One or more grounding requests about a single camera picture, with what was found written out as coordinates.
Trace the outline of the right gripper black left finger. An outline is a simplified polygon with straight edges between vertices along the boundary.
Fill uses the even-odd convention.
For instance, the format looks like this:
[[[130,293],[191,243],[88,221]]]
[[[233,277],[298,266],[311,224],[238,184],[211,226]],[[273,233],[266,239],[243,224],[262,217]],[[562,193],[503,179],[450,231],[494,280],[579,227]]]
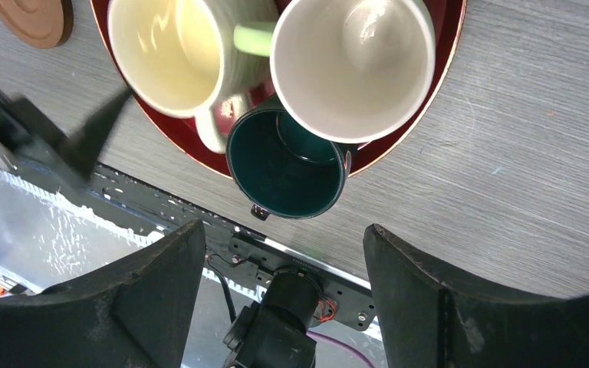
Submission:
[[[0,298],[0,367],[178,367],[202,277],[192,221],[34,296]]]

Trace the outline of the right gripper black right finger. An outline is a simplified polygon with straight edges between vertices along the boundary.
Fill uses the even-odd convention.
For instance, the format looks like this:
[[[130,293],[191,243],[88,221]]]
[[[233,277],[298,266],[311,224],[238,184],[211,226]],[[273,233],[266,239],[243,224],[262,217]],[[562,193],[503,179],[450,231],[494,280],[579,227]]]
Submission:
[[[505,286],[378,224],[363,247],[389,366],[589,367],[589,294]]]

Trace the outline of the red round tray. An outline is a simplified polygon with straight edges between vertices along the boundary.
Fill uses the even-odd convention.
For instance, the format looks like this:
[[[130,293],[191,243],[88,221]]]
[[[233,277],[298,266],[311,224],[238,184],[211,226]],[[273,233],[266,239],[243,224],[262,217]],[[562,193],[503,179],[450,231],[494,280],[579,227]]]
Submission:
[[[382,158],[403,142],[429,109],[448,74],[458,48],[468,1],[426,0],[423,3],[431,16],[436,36],[436,66],[429,92],[418,111],[404,125],[383,138],[359,145],[357,153],[353,156],[353,165],[349,177],[355,176],[381,161]],[[110,1],[105,0],[90,1],[101,40],[119,75],[122,76],[108,35],[107,13],[109,4]],[[268,79],[251,90],[253,104],[256,105],[267,100],[274,92],[274,85],[271,79]],[[197,133],[194,118],[169,117],[151,107],[141,97],[135,97],[135,99],[146,118],[175,147],[214,173],[227,179],[232,178],[226,158],[222,154],[213,153],[202,143]],[[215,116],[220,130],[223,133],[228,133],[232,123],[231,107],[228,108],[228,113],[224,111],[225,108],[222,105],[218,106],[215,110]]]

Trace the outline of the dark teal cup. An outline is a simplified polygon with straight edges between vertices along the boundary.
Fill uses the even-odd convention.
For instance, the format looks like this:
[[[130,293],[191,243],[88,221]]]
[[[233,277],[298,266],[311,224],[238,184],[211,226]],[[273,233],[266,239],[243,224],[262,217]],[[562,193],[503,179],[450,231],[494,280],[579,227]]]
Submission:
[[[277,94],[242,115],[226,147],[229,172],[262,221],[270,215],[309,219],[329,210],[350,175],[356,144],[338,143],[306,130]]]

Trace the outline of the large cream mug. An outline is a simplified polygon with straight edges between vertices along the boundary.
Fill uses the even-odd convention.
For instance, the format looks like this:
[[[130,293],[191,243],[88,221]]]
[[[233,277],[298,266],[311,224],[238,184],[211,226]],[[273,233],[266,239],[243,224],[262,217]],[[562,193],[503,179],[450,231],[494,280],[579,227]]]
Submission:
[[[237,120],[250,108],[250,91],[269,76],[264,57],[234,45],[237,25],[274,21],[273,1],[112,1],[110,46],[133,90],[170,117],[194,118],[204,146],[226,151],[227,136],[214,109],[225,102]]]

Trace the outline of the brown ringed wooden coaster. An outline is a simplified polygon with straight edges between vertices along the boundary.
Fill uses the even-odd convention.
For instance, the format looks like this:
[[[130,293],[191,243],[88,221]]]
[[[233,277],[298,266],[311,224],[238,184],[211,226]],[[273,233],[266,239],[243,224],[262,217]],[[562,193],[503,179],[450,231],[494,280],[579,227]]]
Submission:
[[[55,48],[71,36],[73,5],[71,0],[0,0],[0,21],[33,48]]]

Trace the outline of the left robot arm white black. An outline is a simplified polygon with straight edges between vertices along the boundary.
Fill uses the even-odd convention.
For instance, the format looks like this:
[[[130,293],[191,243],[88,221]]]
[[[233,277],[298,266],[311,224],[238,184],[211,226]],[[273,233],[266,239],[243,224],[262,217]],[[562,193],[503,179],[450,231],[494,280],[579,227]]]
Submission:
[[[124,86],[102,103],[71,135],[23,96],[0,90],[0,156],[22,158],[32,150],[45,154],[52,173],[66,185],[81,188],[90,181],[100,154],[133,90]]]

